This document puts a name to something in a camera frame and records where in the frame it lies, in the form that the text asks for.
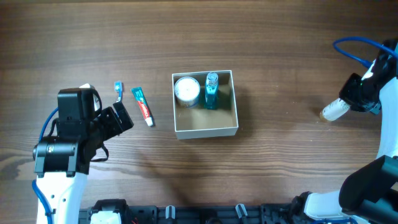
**toothpaste label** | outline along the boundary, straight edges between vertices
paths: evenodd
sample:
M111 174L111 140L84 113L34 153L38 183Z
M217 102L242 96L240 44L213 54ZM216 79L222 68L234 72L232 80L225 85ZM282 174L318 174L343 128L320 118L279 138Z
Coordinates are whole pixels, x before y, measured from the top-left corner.
M148 107L141 101L137 101L139 108L141 109L144 119L150 118Z

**blue bottle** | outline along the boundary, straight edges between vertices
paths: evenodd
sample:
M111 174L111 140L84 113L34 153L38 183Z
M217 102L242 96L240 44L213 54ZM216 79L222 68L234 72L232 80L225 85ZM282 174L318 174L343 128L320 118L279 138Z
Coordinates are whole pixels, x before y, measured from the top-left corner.
M217 109L218 75L210 72L206 77L205 85L205 108L209 110Z

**cardboard box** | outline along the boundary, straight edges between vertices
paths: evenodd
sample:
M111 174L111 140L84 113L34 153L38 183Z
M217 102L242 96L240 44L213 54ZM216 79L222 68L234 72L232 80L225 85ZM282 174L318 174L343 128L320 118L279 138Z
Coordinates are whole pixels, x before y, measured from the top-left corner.
M205 82L210 72L218 74L218 108L204 108ZM182 77L192 77L200 84L199 104L194 108L179 105L174 85ZM208 138L216 136L233 136L239 128L234 82L231 70L177 73L172 75L174 128L177 139Z

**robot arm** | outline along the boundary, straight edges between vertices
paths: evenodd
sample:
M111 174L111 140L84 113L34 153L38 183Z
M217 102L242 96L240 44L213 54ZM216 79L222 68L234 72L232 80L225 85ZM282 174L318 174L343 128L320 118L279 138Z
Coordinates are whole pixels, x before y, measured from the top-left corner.
M383 108L381 138L377 158L398 156L398 79L393 78L380 90Z
M78 223L80 201L87 182L90 162L108 159L104 141L132 128L121 102L102 110L101 98L92 88L61 90L58 94L57 135L42 138L34 147L37 188L44 195L51 214L39 201L37 223ZM107 158L92 160L103 148Z
M397 42L387 40L383 44L398 52ZM329 105L332 110L326 107L322 111L321 117L326 110L326 119L332 118L328 119L332 121L348 108L360 112L376 110L377 114L381 105L381 141L376 160L351 174L340 190L308 196L304 208L308 217L314 220L351 217L358 223L398 223L398 192L391 189L398 182L397 65L396 58L381 50L364 77L355 73L350 76L340 91L342 102Z

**wood grain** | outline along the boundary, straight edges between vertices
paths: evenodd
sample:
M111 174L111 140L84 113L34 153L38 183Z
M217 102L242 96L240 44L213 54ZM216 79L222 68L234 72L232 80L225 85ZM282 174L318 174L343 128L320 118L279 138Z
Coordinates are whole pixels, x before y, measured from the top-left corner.
M0 217L35 223L32 148L62 88L91 83L103 104L124 104L134 128L106 142L81 207L104 198L130 205L288 202L339 189L371 162L381 116L348 113L322 123L360 64L331 43L349 35L396 36L393 1L151 1L0 5ZM372 59L377 50L343 47ZM232 70L235 137L178 141L173 73ZM128 89L141 86L149 128Z

